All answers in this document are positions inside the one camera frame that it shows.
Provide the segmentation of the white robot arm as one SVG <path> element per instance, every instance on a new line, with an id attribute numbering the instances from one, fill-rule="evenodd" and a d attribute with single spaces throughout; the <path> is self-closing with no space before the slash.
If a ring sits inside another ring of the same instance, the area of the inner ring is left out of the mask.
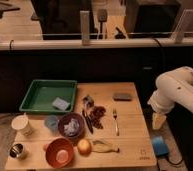
<path id="1" fill-rule="evenodd" d="M 160 74 L 155 84 L 157 89 L 147 102 L 153 109 L 154 130 L 162 127 L 176 103 L 193 113 L 193 68 L 184 66 Z"/>

